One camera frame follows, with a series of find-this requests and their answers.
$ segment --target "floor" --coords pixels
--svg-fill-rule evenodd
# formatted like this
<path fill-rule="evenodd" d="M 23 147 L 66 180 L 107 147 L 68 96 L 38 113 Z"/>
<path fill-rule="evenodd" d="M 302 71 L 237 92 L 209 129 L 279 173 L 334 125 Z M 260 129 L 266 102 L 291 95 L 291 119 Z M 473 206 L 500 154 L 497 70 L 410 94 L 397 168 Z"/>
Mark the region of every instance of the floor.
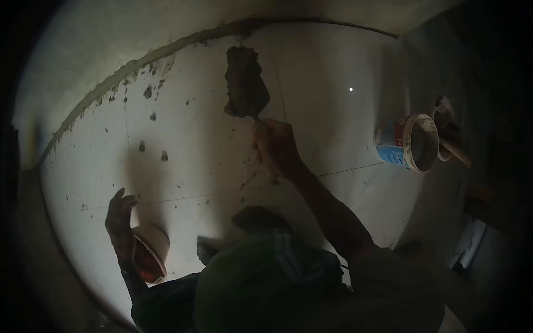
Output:
<path fill-rule="evenodd" d="M 269 25 L 246 40 L 228 36 L 189 45 L 94 101 L 41 166 L 50 217 L 68 258 L 125 322 L 131 323 L 131 300 L 104 227 L 109 199 L 121 187 L 138 196 L 132 226 L 151 222 L 168 234 L 170 280 L 203 268 L 199 235 L 239 237 L 230 217 L 247 205 L 278 211 L 309 244 L 331 249 L 293 186 L 273 185 L 254 161 L 253 121 L 223 112 L 225 52 L 240 43 L 259 54 L 270 93 L 260 116 L 293 125 L 302 159 L 357 214 L 376 244 L 392 248 L 403 235 L 427 235 L 417 224 L 427 221 L 425 207 L 440 207 L 429 233 L 433 241 L 439 232 L 460 230 L 448 223 L 462 207 L 460 163 L 437 162 L 424 176 L 382 163 L 373 146 L 378 123 L 428 112 L 440 89 L 416 76 L 418 64 L 409 53 L 414 47 L 406 51 L 405 41 L 320 23 Z M 450 86 L 444 93 L 460 93 Z M 462 112 L 459 105 L 459 119 Z M 163 151 L 168 161 L 162 161 Z M 439 195 L 428 197 L 435 186 L 441 186 Z M 447 240 L 439 255 L 454 245 Z"/>

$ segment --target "man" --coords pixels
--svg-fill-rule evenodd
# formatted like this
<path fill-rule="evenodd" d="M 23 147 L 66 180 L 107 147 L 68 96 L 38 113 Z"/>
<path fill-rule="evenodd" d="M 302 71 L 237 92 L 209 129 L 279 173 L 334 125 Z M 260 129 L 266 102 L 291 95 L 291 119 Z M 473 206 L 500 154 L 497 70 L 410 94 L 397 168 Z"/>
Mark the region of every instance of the man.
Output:
<path fill-rule="evenodd" d="M 148 289 L 133 263 L 135 197 L 123 197 L 121 189 L 110 202 L 106 228 L 137 327 L 146 333 L 437 332 L 444 308 L 430 278 L 372 242 L 355 214 L 302 162 L 292 127 L 266 119 L 256 122 L 253 134 L 257 159 L 292 182 L 348 262 L 352 290 L 342 283 L 334 254 L 306 246 L 281 218 L 257 207 L 233 219 L 248 236 L 203 256 L 202 272 Z"/>

